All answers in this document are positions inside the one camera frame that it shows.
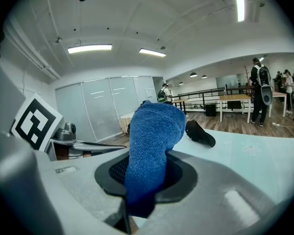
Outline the beige covered round table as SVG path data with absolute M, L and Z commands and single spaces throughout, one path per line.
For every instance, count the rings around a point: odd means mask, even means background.
M 121 129 L 125 134 L 128 134 L 128 130 L 127 130 L 128 125 L 130 124 L 133 115 L 134 115 L 134 112 L 125 114 L 120 117 Z

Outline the blue cloth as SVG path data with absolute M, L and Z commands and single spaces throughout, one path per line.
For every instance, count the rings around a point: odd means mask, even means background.
M 126 202 L 131 216 L 147 218 L 155 206 L 165 176 L 166 152 L 181 140 L 185 114 L 166 103 L 146 101 L 130 122 L 129 160 L 124 178 Z

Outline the table with light blue tablecloth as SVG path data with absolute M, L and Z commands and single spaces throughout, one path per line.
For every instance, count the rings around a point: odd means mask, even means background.
M 207 130 L 214 147 L 187 135 L 174 150 L 223 164 L 254 184 L 275 203 L 294 196 L 294 138 L 262 137 Z

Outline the black speaker box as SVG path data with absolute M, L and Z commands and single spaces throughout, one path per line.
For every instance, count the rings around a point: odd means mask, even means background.
M 209 103 L 205 105 L 205 115 L 207 117 L 215 117 L 217 115 L 216 103 Z

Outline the white-legged wooden table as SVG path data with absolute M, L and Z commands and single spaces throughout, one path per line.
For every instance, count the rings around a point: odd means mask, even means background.
M 247 112 L 247 123 L 250 122 L 250 114 L 251 114 L 251 97 L 246 94 L 232 94 L 232 95 L 221 95 L 219 97 L 220 103 L 220 122 L 222 122 L 222 104 L 231 102 L 231 101 L 240 101 L 242 105 L 242 114 L 244 114 L 245 110 L 245 102 L 248 102 L 248 112 Z
M 279 92 L 272 92 L 272 98 L 284 98 L 283 114 L 282 114 L 282 117 L 284 118 L 286 115 L 286 109 L 287 109 L 287 94 L 279 93 Z M 272 108 L 273 108 L 273 100 L 271 102 L 271 105 L 269 106 L 269 118 L 271 118 Z

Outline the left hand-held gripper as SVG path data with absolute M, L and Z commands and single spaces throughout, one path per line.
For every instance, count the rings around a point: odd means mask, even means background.
M 49 153 L 53 143 L 72 145 L 72 155 L 99 155 L 126 148 L 124 145 L 109 145 L 76 141 L 70 130 L 64 129 L 63 116 L 48 105 L 38 94 L 27 98 L 15 116 L 11 132 L 36 150 Z

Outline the black cap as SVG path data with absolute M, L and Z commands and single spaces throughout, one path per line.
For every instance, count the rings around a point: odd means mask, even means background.
M 195 120 L 187 121 L 185 128 L 187 136 L 195 142 L 214 147 L 216 140 L 207 133 Z

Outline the long ceiling light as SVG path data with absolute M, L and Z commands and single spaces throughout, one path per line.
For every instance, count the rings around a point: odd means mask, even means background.
M 236 0 L 238 22 L 245 20 L 245 0 Z
M 153 56 L 159 56 L 159 57 L 165 57 L 166 56 L 165 53 L 161 53 L 161 52 L 158 52 L 158 51 L 149 50 L 149 49 L 145 49 L 145 48 L 141 48 L 139 50 L 139 53 L 153 55 Z
M 97 50 L 111 50 L 111 44 L 104 45 L 84 45 L 84 46 L 76 46 L 68 48 L 68 53 L 79 53 L 79 52 L 87 52 L 87 51 L 97 51 Z

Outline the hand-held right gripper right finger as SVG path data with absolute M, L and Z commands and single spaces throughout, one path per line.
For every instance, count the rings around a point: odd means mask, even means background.
M 229 167 L 169 151 L 181 179 L 155 195 L 137 235 L 236 235 L 257 223 L 274 202 Z

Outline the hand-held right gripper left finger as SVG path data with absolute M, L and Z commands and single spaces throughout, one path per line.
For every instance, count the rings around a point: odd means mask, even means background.
M 129 218 L 125 201 L 98 184 L 96 170 L 128 150 L 121 149 L 88 158 L 51 162 L 58 183 L 52 202 L 66 235 L 126 235 Z

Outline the black metal railing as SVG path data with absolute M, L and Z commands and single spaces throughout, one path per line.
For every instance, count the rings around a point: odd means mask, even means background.
M 187 112 L 205 110 L 207 104 L 215 104 L 216 109 L 220 109 L 220 96 L 243 94 L 251 98 L 251 109 L 254 102 L 254 88 L 215 88 L 188 93 L 179 93 L 173 99 L 186 99 L 184 103 Z

